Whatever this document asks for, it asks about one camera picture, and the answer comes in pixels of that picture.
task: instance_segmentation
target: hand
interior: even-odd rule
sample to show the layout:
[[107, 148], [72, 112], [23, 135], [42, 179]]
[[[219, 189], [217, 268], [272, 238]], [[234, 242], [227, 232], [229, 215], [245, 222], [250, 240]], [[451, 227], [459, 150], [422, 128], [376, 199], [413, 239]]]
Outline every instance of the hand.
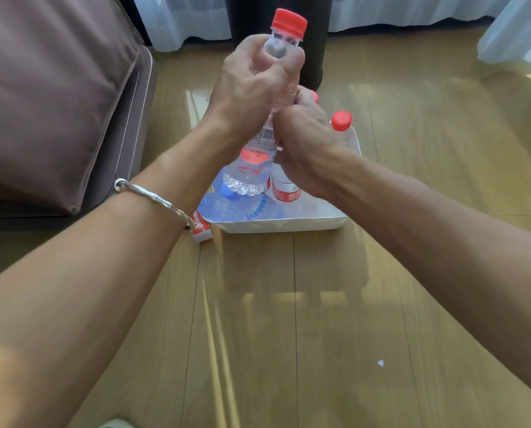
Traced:
[[[225, 128], [223, 136], [231, 148], [231, 160], [259, 132], [276, 97], [305, 62], [303, 50], [294, 46], [289, 46], [281, 59], [270, 56], [262, 50], [268, 38], [269, 35], [248, 36], [226, 57], [200, 122]], [[262, 66], [270, 67], [256, 75], [252, 73]]]
[[327, 176], [340, 153], [349, 153], [339, 141], [325, 112], [315, 103], [313, 93], [299, 86], [295, 105], [274, 115], [274, 136], [283, 147], [275, 161], [297, 186], [327, 200]]

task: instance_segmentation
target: barcode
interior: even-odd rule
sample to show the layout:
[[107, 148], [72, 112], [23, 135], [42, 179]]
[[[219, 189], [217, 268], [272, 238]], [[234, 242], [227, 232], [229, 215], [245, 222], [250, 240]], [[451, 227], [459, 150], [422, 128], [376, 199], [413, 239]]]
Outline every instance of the barcode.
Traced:
[[262, 136], [264, 140], [270, 140], [271, 138], [274, 137], [274, 131], [272, 129], [262, 129], [262, 130], [263, 130]]

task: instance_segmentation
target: blue bottle cap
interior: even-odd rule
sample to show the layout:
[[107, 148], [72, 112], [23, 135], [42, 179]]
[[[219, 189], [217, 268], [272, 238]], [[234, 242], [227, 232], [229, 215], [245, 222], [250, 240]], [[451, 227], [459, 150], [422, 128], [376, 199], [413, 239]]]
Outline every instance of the blue bottle cap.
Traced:
[[225, 196], [230, 201], [238, 201], [241, 198], [239, 193], [232, 191], [224, 182], [220, 184], [220, 194]]

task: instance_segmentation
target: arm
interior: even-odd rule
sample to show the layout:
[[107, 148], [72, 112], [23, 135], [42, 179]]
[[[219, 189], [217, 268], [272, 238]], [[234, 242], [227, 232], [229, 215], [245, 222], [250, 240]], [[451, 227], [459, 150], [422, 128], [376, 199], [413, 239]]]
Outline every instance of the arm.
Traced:
[[531, 233], [353, 154], [301, 102], [274, 121], [288, 176], [350, 216], [531, 387]]
[[[268, 36], [226, 58], [205, 117], [134, 184], [191, 214], [219, 169], [262, 127], [301, 49], [252, 75]], [[69, 422], [127, 335], [185, 222], [132, 192], [0, 274], [0, 428]]]

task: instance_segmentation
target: person's left arm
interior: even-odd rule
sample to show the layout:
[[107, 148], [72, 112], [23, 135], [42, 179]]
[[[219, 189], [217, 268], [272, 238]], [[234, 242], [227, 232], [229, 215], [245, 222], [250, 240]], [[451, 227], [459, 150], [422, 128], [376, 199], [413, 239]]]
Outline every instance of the person's left arm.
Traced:
[[[132, 183], [192, 214], [303, 65], [297, 49], [252, 75], [266, 38], [250, 36], [226, 58], [198, 127]], [[0, 274], [0, 428], [69, 422], [127, 335], [184, 226], [162, 205], [123, 192]]]

